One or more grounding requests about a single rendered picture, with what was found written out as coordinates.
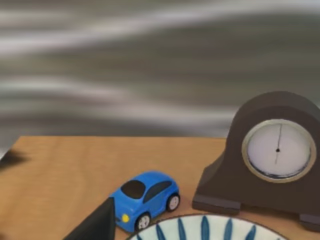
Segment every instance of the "car's windshield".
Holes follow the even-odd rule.
[[[138,180],[130,180],[121,187],[121,191],[130,198],[140,199],[144,195],[146,186]]]

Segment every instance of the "car roof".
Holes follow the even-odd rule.
[[[174,182],[174,180],[170,176],[159,171],[146,171],[132,178],[131,180],[138,180],[140,182],[143,182],[145,184],[146,189],[150,188],[151,186],[159,182]]]

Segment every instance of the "wheel rim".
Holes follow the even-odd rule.
[[[139,229],[145,229],[146,227],[149,226],[150,223],[150,217],[149,216],[143,216],[138,223],[138,228]]]
[[[179,197],[178,196],[174,196],[171,198],[170,202],[169,202],[169,208],[170,210],[175,210],[178,205],[179,205]]]

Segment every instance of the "clock base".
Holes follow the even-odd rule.
[[[240,212],[241,203],[196,194],[192,200],[192,208],[210,213],[237,215]]]
[[[300,224],[309,231],[320,232],[320,216],[300,214]]]

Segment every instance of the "wooden table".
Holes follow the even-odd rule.
[[[224,139],[166,137],[21,137],[0,164],[0,233],[8,240],[60,240],[124,181],[147,170],[173,176],[181,205],[160,218],[196,213],[191,201],[203,168]],[[316,240],[298,216],[244,206],[240,218],[291,240]],[[116,230],[116,240],[127,237]]]

